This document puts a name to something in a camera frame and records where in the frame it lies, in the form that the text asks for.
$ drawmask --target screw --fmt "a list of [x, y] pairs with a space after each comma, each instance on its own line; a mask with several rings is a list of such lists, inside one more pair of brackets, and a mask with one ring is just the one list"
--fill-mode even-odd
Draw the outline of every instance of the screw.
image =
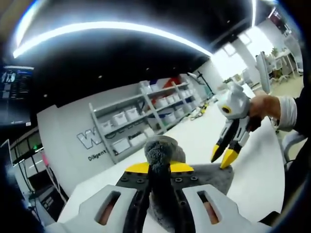
[[182, 182], [182, 181], [183, 181], [182, 178], [176, 178], [176, 179], [175, 179], [175, 182], [177, 182], [177, 183]]

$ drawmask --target window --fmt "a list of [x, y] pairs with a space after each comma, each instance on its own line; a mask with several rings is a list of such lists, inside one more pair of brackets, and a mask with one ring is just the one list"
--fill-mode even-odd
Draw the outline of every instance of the window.
[[236, 74], [240, 75], [247, 68], [247, 65], [238, 53], [235, 52], [229, 56], [224, 49], [218, 50], [211, 60], [223, 80]]
[[252, 43], [248, 44], [246, 47], [254, 58], [262, 51], [265, 52], [266, 55], [271, 54], [273, 45], [258, 27], [247, 30], [246, 34], [252, 40]]
[[248, 45], [252, 42], [248, 35], [246, 35], [245, 33], [240, 34], [238, 37], [245, 45]]
[[38, 145], [42, 144], [39, 132], [36, 132], [33, 135], [31, 135], [28, 138], [28, 141], [29, 141], [29, 145], [30, 145], [31, 149], [34, 148], [34, 146], [38, 146]]
[[228, 54], [229, 57], [236, 53], [235, 48], [230, 43], [224, 46], [224, 50]]
[[29, 151], [28, 143], [26, 140], [23, 140], [21, 143], [16, 146], [16, 153], [18, 157], [21, 157], [23, 154]]

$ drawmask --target desk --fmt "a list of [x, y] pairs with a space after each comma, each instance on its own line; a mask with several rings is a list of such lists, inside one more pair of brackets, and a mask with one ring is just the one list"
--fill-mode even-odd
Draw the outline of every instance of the desk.
[[[254, 94], [247, 87], [246, 94]], [[186, 154], [190, 165], [210, 163], [211, 152], [224, 126], [225, 117], [217, 105], [194, 120], [180, 122], [165, 135], [175, 138]], [[240, 214], [250, 221], [259, 221], [272, 211], [280, 212], [284, 197], [284, 167], [282, 152], [268, 118], [251, 133], [239, 157], [232, 164], [235, 176], [228, 192]], [[134, 163], [145, 162], [143, 149], [130, 157], [80, 183], [68, 200], [58, 222], [66, 222], [78, 214], [79, 205], [107, 184], [116, 184], [124, 170]], [[165, 232], [150, 216], [146, 217], [144, 232]]]
[[291, 70], [293, 72], [293, 76], [294, 76], [294, 78], [296, 78], [295, 73], [294, 73], [294, 68], [293, 68], [293, 65], [292, 65], [290, 57], [289, 57], [290, 54], [291, 54], [290, 50], [285, 50], [285, 51], [279, 52], [277, 57], [275, 57], [275, 59], [278, 59], [278, 58], [284, 59], [284, 57], [287, 57], [288, 62], [291, 66]]

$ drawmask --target ceiling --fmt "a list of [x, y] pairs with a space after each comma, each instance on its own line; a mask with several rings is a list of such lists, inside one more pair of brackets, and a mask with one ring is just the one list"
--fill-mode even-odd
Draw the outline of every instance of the ceiling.
[[[257, 2], [256, 24], [271, 12], [270, 6]], [[18, 18], [22, 12], [10, 14]], [[33, 19], [21, 44], [72, 23], [123, 21], [173, 33], [214, 52], [249, 28], [251, 20], [251, 0], [51, 0]], [[10, 38], [13, 28], [2, 37]], [[17, 59], [8, 47], [6, 58], [12, 65], [35, 67], [33, 114], [52, 104], [62, 106], [118, 86], [194, 71], [208, 60], [205, 54], [181, 43], [115, 29], [58, 36]]]

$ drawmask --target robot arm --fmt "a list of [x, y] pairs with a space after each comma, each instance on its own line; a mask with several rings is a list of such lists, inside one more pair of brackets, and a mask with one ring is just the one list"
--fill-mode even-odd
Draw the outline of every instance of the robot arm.
[[[76, 217], [66, 223], [54, 223], [46, 230], [48, 233], [141, 233], [151, 190], [166, 197], [167, 207], [174, 213], [177, 233], [263, 233], [270, 228], [242, 217], [236, 203], [212, 185], [200, 185], [192, 167], [171, 162], [167, 176], [162, 177], [154, 174], [147, 163], [129, 167], [115, 186], [107, 185], [83, 202]], [[209, 219], [202, 195], [216, 213], [219, 222], [215, 225]], [[117, 200], [108, 221], [102, 225], [100, 218], [113, 198]]]

